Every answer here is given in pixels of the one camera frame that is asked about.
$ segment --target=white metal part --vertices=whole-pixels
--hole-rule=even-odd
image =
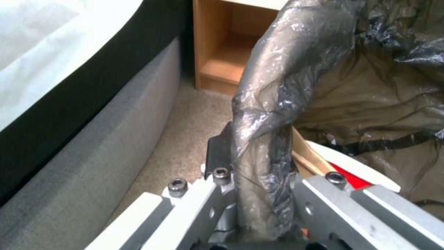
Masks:
[[[444,224],[401,196],[373,186],[351,197],[418,248],[444,248]]]
[[[208,242],[225,208],[234,199],[233,181],[221,187],[214,184],[210,177],[197,180],[142,250],[190,249],[199,241]]]
[[[172,205],[168,199],[143,193],[86,249],[138,249],[171,209]]]
[[[295,181],[292,189],[314,240],[336,234],[352,249],[417,249],[322,176]]]

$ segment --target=nightstand shelf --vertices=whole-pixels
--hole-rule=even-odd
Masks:
[[[194,0],[196,88],[234,95],[252,48],[276,14],[222,0]]]

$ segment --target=beige carpet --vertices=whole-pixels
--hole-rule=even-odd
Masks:
[[[232,120],[231,97],[196,90],[183,80],[156,148],[110,218],[119,216],[143,192],[160,194],[172,178],[200,178],[208,139]]]

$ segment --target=hex socket bolt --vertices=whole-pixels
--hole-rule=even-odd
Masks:
[[[215,168],[213,181],[217,185],[227,185],[231,181],[231,172],[225,167]]]
[[[188,183],[183,178],[175,178],[168,183],[168,192],[171,197],[180,198],[188,190]]]
[[[340,190],[344,190],[345,185],[347,184],[347,179],[343,174],[339,172],[328,172],[325,175],[325,178],[327,179],[327,181],[335,185]]]

